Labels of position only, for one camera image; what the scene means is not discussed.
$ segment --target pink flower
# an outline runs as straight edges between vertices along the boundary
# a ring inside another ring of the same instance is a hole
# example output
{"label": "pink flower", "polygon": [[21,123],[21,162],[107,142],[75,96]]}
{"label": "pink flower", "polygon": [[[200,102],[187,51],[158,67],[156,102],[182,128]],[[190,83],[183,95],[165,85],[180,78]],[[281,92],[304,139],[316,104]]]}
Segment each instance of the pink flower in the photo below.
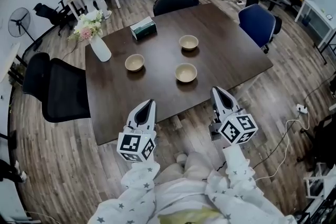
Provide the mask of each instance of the pink flower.
{"label": "pink flower", "polygon": [[92,35],[91,35],[91,29],[89,27],[84,27],[81,31],[80,31],[80,37],[82,39],[91,39]]}

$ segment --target wooden floor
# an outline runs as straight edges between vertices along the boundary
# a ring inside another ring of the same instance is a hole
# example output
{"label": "wooden floor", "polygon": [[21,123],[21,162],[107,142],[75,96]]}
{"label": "wooden floor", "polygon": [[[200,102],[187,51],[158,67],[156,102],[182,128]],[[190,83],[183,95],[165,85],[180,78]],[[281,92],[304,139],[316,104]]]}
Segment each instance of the wooden floor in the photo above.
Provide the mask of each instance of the wooden floor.
{"label": "wooden floor", "polygon": [[[105,35],[153,16],[155,0],[120,0],[121,9],[111,1],[108,4],[113,14],[104,24]],[[242,7],[229,0],[212,2],[238,23],[238,11]],[[305,96],[334,72],[331,59],[327,59],[330,64],[323,65],[312,47],[312,40],[294,23],[293,17],[278,7],[274,13],[283,21],[281,32],[270,44],[268,57],[274,66],[263,73],[239,101],[259,126],[256,137],[244,145],[245,156],[251,160],[252,167],[278,144],[285,133],[285,122],[297,117],[295,104],[303,103]],[[51,57],[65,57],[64,61],[85,69],[86,43],[76,45],[74,41],[67,41],[68,35],[69,30],[65,29],[59,38],[55,29],[44,38],[39,50]],[[74,52],[65,56],[74,48]],[[32,53],[28,53],[27,59],[31,56]],[[308,99],[311,126],[328,114],[331,104],[325,84]],[[172,164],[173,155],[179,151],[201,152],[210,157],[216,169],[220,167],[224,161],[223,142],[213,144],[208,136],[208,125],[213,117],[210,103],[205,102],[160,122],[155,159],[161,169]],[[308,124],[306,116],[300,120]],[[285,214],[303,209],[307,204],[302,179],[308,164],[297,164],[296,158],[303,156],[311,144],[300,134],[300,128],[295,123],[289,132],[289,152],[277,175],[258,181],[265,196]],[[50,215],[61,223],[86,223],[100,202],[123,192],[120,179],[129,164],[119,157],[114,144],[96,145],[90,119],[48,123],[42,116],[40,102],[23,95],[21,88],[17,88],[11,116],[11,130],[14,129],[18,136],[15,156],[28,174],[27,183],[19,187],[28,211]],[[256,178],[275,172],[285,147],[286,143],[282,142],[277,151],[256,168]],[[43,223],[54,223],[41,219]]]}

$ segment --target white pants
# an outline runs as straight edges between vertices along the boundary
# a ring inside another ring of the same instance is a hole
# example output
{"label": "white pants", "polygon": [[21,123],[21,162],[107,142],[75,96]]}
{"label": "white pants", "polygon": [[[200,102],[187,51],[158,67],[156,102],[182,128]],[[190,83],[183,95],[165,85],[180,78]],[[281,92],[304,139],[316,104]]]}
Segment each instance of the white pants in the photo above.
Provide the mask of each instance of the white pants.
{"label": "white pants", "polygon": [[93,12],[96,10],[95,6],[93,5],[93,1],[96,1],[98,8],[103,11],[104,17],[109,16],[105,0],[83,0],[84,4],[88,8],[88,12]]}
{"label": "white pants", "polygon": [[213,167],[210,161],[201,153],[191,152],[184,168],[180,164],[174,163],[159,174],[154,182],[156,184],[163,184],[183,177],[201,181],[207,179],[212,170]]}

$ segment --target star patterned sleeve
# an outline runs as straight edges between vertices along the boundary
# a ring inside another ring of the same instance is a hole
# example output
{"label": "star patterned sleeve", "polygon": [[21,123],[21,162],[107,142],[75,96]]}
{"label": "star patterned sleeve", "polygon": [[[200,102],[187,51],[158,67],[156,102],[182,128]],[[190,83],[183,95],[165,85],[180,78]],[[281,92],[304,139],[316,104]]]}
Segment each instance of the star patterned sleeve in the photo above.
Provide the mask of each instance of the star patterned sleeve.
{"label": "star patterned sleeve", "polygon": [[159,170],[155,162],[133,163],[121,179],[126,191],[102,202],[88,224],[146,224],[155,210],[153,180]]}
{"label": "star patterned sleeve", "polygon": [[255,172],[238,145],[230,146],[223,152],[227,177],[213,171],[208,177],[205,194],[230,223],[296,223],[293,216],[283,216],[264,197],[253,179]]}

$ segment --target fan blade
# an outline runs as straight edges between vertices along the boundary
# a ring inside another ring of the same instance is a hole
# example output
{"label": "fan blade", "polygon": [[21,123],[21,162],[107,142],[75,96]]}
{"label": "fan blade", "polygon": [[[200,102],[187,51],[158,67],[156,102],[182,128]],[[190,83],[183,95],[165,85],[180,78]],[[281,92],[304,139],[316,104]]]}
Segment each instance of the fan blade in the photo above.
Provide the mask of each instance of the fan blade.
{"label": "fan blade", "polygon": [[23,16],[21,20],[23,20],[23,19],[24,19],[24,18],[25,18],[27,15],[28,15],[28,13],[26,13],[26,15],[25,15],[25,16]]}

